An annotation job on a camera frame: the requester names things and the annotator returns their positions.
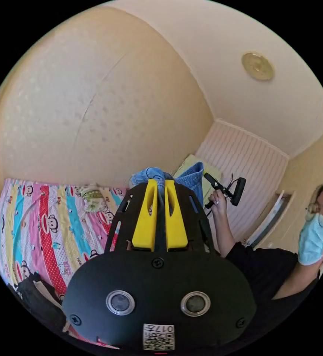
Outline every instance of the face mask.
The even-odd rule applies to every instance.
[[[323,257],[323,215],[316,214],[307,221],[301,232],[299,241],[299,262],[309,266]]]

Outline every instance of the sticker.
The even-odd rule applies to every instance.
[[[173,325],[144,324],[144,350],[175,350],[175,328]]]

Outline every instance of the woman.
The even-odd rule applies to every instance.
[[[257,313],[243,335],[223,347],[228,353],[280,324],[316,285],[323,263],[323,186],[307,208],[298,254],[280,248],[253,250],[236,243],[228,224],[225,197],[215,191],[209,199],[214,202],[211,209],[220,254],[243,272],[257,303]]]

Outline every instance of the black shirt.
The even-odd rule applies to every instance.
[[[302,292],[272,300],[293,271],[297,254],[280,248],[253,250],[236,243],[226,259],[247,278],[257,304],[257,312],[240,338],[221,346],[221,355],[245,347],[274,329],[299,306],[318,281],[317,276]]]

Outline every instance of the yellow cloth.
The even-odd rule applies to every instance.
[[[196,157],[194,155],[189,155],[183,164],[179,167],[179,169],[176,171],[174,174],[174,178],[177,178],[180,176],[184,171],[186,171],[188,168],[193,166],[197,162],[202,162],[204,166],[204,173],[209,173],[214,179],[216,179],[218,182],[222,184],[222,178],[223,174],[222,172],[216,168],[205,162],[199,157]],[[208,197],[212,194],[213,188],[211,186],[211,183],[206,179],[202,178],[202,192],[203,192],[203,204],[207,204],[209,202]]]

